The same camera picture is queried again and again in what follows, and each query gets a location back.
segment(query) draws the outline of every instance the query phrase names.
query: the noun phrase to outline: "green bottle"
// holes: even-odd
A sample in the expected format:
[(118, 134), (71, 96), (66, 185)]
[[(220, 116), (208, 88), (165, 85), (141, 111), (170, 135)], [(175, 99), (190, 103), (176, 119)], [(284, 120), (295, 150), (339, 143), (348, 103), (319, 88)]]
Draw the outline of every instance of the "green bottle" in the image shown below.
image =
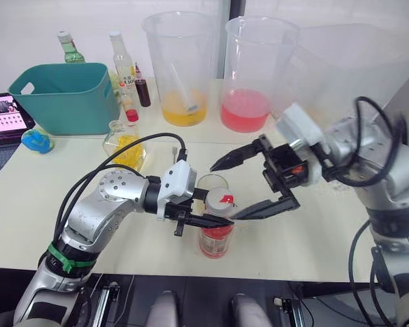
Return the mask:
[(66, 63), (84, 63), (85, 58), (83, 55), (77, 51), (74, 45), (73, 38), (70, 32), (60, 31), (57, 34), (59, 42), (61, 42), (62, 49), (65, 51), (65, 62)]

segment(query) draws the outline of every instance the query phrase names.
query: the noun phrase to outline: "teal plastic basket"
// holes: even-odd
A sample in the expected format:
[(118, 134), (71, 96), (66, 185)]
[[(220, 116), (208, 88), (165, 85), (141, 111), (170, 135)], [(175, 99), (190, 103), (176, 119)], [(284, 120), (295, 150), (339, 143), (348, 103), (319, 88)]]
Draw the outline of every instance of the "teal plastic basket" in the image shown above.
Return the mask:
[[(21, 91), (31, 83), (30, 94)], [(102, 63), (38, 65), (22, 73), (9, 93), (48, 133), (104, 134), (119, 118), (108, 68)]]

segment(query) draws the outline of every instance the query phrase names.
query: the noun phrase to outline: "green zip tie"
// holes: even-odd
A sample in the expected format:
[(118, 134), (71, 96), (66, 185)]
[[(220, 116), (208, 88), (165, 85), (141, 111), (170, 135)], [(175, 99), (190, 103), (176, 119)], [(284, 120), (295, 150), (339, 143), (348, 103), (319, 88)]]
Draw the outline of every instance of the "green zip tie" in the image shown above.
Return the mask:
[(94, 261), (74, 261), (65, 257), (59, 250), (57, 250), (52, 243), (49, 244), (47, 251), (50, 252), (56, 259), (62, 263), (62, 270), (66, 273), (70, 273), (73, 268), (90, 267), (95, 264)]

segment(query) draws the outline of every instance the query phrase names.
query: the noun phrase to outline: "yellow liquid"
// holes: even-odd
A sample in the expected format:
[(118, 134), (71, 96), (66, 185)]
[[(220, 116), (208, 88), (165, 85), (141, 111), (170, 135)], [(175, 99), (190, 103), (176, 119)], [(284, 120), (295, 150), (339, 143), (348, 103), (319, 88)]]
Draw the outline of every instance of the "yellow liquid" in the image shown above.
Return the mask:
[(165, 120), (176, 126), (192, 126), (205, 119), (207, 111), (206, 95), (197, 90), (191, 90), (191, 95), (194, 104), (198, 108), (188, 112), (179, 92), (166, 93), (161, 102), (162, 114)]
[[(115, 151), (122, 149), (126, 145), (136, 141), (138, 137), (132, 135), (123, 135), (118, 138), (118, 146)], [(145, 149), (142, 144), (137, 144), (132, 148), (126, 150), (119, 156), (117, 156), (113, 161), (116, 164), (126, 165), (129, 166), (137, 171), (139, 171), (144, 163), (145, 158)]]

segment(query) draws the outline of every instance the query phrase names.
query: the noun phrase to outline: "laptop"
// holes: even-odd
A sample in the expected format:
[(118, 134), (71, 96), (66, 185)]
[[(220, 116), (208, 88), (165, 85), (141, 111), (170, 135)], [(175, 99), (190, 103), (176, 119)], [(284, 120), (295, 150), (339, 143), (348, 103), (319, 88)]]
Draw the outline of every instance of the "laptop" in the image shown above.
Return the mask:
[(9, 94), (0, 94), (0, 169), (6, 164), (21, 142), (22, 134), (35, 122)]

